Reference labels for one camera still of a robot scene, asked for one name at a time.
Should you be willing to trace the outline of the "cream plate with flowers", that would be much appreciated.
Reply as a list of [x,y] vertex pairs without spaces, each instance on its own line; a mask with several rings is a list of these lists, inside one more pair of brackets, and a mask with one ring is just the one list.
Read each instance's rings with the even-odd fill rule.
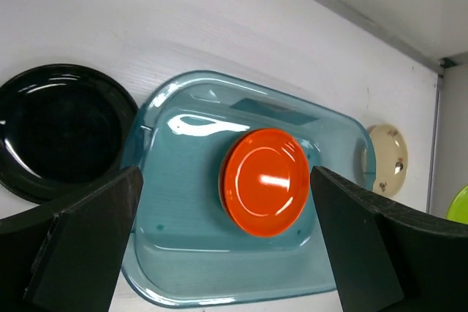
[[375,180],[372,191],[385,197],[395,196],[404,184],[407,166],[407,145],[393,125],[378,124],[367,128],[375,154]]

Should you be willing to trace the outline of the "black plate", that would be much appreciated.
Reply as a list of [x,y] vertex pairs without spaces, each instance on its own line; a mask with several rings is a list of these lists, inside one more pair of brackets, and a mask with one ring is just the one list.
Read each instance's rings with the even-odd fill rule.
[[1,184],[36,204],[116,172],[138,106],[108,75],[47,64],[1,84]]

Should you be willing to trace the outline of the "orange plate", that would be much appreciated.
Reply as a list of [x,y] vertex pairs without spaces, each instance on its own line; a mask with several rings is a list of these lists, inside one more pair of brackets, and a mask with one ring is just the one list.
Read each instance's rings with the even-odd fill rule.
[[230,211],[228,210],[228,208],[226,206],[225,197],[224,197],[224,176],[225,176],[226,166],[227,166],[227,163],[230,160],[231,154],[232,154],[232,149],[230,149],[226,153],[226,155],[224,156],[224,158],[222,160],[222,163],[221,163],[221,166],[220,166],[220,169],[219,169],[219,176],[218,176],[219,201],[220,201],[220,203],[222,205],[222,208],[223,208],[224,212],[226,213],[226,215],[229,218],[232,218],[232,217],[230,215]]
[[281,129],[245,133],[230,147],[224,197],[232,218],[255,237],[274,237],[300,217],[309,196],[309,165],[295,138]]

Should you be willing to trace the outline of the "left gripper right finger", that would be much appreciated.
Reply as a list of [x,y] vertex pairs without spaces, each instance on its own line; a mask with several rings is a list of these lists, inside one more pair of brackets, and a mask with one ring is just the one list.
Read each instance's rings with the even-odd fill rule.
[[467,225],[325,167],[310,184],[343,311],[467,310]]

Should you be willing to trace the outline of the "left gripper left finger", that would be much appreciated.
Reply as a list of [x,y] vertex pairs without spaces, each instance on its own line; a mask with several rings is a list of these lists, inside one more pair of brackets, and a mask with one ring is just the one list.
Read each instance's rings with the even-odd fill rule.
[[1,220],[2,311],[108,311],[140,201],[126,167]]

